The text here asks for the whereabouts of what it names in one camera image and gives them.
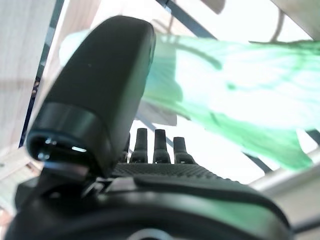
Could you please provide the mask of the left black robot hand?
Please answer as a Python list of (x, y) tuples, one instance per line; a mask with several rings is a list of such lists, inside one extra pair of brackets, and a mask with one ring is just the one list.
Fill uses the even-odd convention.
[(25, 145), (44, 166), (18, 185), (7, 240), (292, 240), (281, 209), (196, 164), (184, 139), (155, 133), (155, 161), (125, 163), (154, 58), (147, 21), (114, 16), (80, 44), (53, 83)]

